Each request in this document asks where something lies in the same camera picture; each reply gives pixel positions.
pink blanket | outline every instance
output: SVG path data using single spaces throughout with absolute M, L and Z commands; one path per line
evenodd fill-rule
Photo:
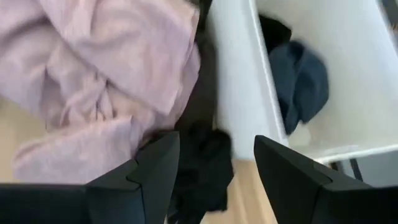
M 184 0 L 1 0 L 0 94 L 47 124 L 15 158 L 24 182 L 87 183 L 172 128 L 197 80 Z

wooden floor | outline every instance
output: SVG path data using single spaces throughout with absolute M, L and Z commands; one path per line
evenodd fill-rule
M 0 98 L 0 182 L 15 182 L 11 162 L 24 142 L 39 138 L 44 126 L 26 111 Z M 228 189 L 228 210 L 206 214 L 202 224 L 276 223 L 254 162 L 234 161 L 235 177 Z

white drawer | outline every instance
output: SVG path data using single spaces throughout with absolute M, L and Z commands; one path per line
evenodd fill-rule
M 328 68 L 328 103 L 288 139 L 258 9 L 290 26 Z M 218 48 L 218 126 L 236 157 L 254 158 L 257 134 L 320 162 L 398 149 L 398 56 L 376 0 L 217 0 L 209 25 Z

black garment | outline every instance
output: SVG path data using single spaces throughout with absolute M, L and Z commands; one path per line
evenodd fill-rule
M 199 224 L 206 212 L 227 209 L 227 186 L 233 178 L 231 140 L 220 130 L 195 124 L 180 133 L 180 160 L 170 224 Z
M 395 0 L 382 0 L 382 4 L 391 25 L 393 27 L 398 26 L 398 2 Z
M 262 15 L 259 15 L 259 18 L 268 54 L 270 54 L 274 48 L 290 41 L 292 31 L 281 22 Z
M 276 47 L 269 55 L 269 63 L 285 131 L 291 134 L 300 120 L 309 122 L 327 102 L 327 70 L 316 55 L 297 41 Z
M 175 130 L 177 131 L 187 131 L 197 121 L 201 121 L 211 127 L 217 104 L 216 51 L 205 29 L 211 0 L 190 0 L 190 2 L 200 8 L 200 19 L 195 42 L 199 49 L 201 64 L 198 80 L 192 90 L 187 106 L 175 125 Z

dark blue fabric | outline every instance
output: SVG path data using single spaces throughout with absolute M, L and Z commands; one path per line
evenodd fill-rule
M 291 41 L 269 55 L 286 134 L 309 122 L 326 104 L 329 84 L 323 62 L 300 42 Z

